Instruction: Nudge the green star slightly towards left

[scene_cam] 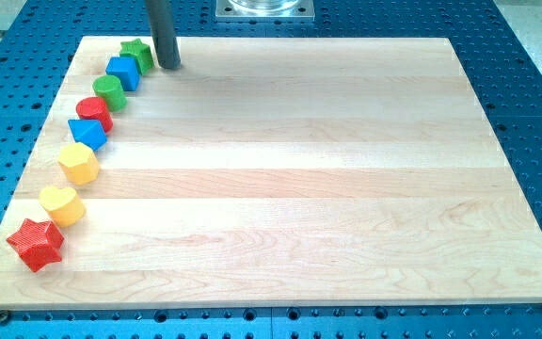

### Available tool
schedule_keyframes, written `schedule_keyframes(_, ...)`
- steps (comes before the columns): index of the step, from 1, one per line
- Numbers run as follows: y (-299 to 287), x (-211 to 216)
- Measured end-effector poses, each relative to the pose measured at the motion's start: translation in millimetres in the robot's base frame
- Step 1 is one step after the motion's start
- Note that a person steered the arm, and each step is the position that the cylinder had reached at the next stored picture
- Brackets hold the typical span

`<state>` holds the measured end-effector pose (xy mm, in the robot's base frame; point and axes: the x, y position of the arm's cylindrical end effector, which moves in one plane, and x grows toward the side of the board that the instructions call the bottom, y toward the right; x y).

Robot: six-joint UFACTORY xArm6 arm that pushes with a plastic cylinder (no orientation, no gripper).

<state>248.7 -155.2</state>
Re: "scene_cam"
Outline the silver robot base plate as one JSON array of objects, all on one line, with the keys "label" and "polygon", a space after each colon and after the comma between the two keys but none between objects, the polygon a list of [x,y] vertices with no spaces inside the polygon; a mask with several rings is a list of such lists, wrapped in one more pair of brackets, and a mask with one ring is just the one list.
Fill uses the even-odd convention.
[{"label": "silver robot base plate", "polygon": [[310,22],[315,18],[313,0],[216,0],[218,22]]}]

